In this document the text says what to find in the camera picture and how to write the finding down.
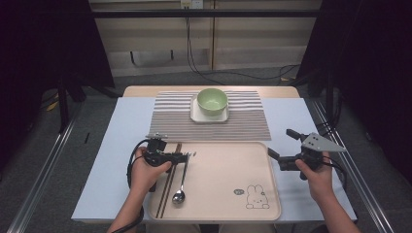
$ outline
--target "black equipment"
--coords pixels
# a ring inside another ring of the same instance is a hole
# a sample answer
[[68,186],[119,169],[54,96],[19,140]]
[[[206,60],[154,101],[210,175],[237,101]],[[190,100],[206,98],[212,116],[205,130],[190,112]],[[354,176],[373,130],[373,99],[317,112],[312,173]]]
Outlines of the black equipment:
[[[300,171],[294,163],[297,159],[302,159],[313,171],[316,171],[322,165],[330,165],[324,163],[322,151],[346,151],[345,148],[316,133],[305,135],[287,129],[286,134],[296,140],[300,139],[302,146],[300,147],[301,152],[297,155],[285,157],[281,157],[279,153],[271,148],[268,149],[267,154],[278,161],[281,171]],[[304,181],[307,180],[302,172],[300,172],[300,178]]]

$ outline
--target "metal rail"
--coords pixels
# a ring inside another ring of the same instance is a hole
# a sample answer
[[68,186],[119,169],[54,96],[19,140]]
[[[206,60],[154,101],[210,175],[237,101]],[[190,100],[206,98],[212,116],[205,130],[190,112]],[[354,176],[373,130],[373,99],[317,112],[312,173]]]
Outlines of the metal rail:
[[[321,120],[323,122],[326,122],[326,109],[324,108],[324,106],[319,101],[316,101],[313,104]],[[346,148],[336,130],[331,130],[328,135],[334,143]],[[349,154],[348,151],[339,152],[339,155],[342,159],[343,164],[345,165],[348,175],[351,177],[352,182],[354,183],[355,188],[357,189],[360,195],[360,198],[362,199],[365,207],[369,211],[370,216],[375,222],[379,232],[393,233],[394,230],[392,229],[391,224],[385,216],[382,207],[376,200],[375,196],[372,194],[371,190],[369,189],[369,186],[366,184],[366,181],[361,175],[361,172],[355,164],[355,161],[352,158],[352,156]]]
[[25,231],[27,224],[33,216],[36,206],[39,203],[46,185],[52,175],[52,170],[63,151],[70,133],[72,132],[74,123],[79,116],[79,112],[81,111],[83,105],[84,103],[80,103],[79,105],[77,105],[77,107],[75,107],[73,117],[69,121],[69,124],[63,132],[58,134],[54,146],[51,149],[51,152],[49,153],[49,156],[45,164],[43,165],[43,168],[40,171],[36,182],[31,187],[30,192],[28,193],[26,199],[18,210],[7,233],[22,233]]

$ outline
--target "human hand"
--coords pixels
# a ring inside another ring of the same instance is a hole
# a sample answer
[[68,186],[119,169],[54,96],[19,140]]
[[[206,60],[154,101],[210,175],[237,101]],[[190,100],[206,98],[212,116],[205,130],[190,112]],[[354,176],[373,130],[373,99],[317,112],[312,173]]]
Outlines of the human hand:
[[166,172],[172,165],[172,163],[168,161],[158,167],[152,167],[142,156],[146,150],[145,147],[140,147],[135,153],[135,157],[138,159],[133,164],[130,189],[139,189],[148,192],[155,184],[158,176]]
[[[330,163],[329,153],[323,152],[324,162]],[[329,197],[335,197],[332,188],[332,168],[323,165],[316,171],[313,171],[301,159],[295,161],[296,166],[306,176],[309,183],[310,194],[312,198],[319,204],[322,200]]]

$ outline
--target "white plate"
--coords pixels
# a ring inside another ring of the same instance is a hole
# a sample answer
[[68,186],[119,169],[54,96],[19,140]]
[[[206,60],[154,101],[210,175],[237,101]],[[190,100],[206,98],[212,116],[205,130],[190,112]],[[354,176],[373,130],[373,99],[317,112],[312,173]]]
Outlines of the white plate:
[[228,106],[217,116],[205,116],[197,104],[197,95],[193,95],[190,101],[190,118],[195,122],[225,122],[229,118]]

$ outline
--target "beige tray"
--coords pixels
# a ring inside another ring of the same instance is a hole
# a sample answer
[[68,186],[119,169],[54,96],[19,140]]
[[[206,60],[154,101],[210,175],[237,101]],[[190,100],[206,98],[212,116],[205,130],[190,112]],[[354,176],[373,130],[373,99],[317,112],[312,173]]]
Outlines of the beige tray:
[[[165,151],[177,144],[168,143]],[[184,164],[162,174],[148,213],[158,220],[179,222],[270,222],[281,213],[279,195],[267,155],[259,142],[188,142],[181,152],[195,152],[189,160],[183,204],[172,203]]]

